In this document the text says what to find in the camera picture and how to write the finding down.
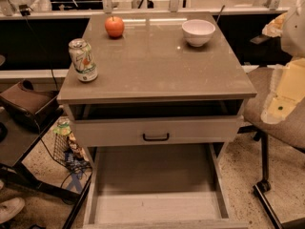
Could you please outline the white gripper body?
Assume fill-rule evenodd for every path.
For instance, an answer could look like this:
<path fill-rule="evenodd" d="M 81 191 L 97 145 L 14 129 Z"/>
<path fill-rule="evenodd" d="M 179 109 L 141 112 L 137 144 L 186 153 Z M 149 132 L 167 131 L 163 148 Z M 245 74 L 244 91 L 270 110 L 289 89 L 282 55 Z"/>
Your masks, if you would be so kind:
<path fill-rule="evenodd" d="M 269 87 L 260 117 L 264 123 L 277 124 L 284 121 L 305 97 L 305 59 L 276 66 Z"/>

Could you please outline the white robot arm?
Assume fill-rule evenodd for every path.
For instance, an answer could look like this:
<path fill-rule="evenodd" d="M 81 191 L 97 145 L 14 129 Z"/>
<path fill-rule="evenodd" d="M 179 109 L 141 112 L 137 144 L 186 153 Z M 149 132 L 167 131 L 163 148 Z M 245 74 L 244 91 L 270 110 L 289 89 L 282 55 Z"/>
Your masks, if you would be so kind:
<path fill-rule="evenodd" d="M 261 120 L 277 124 L 305 97 L 305 0 L 296 0 L 282 23 L 281 49 L 293 58 L 273 70 Z"/>

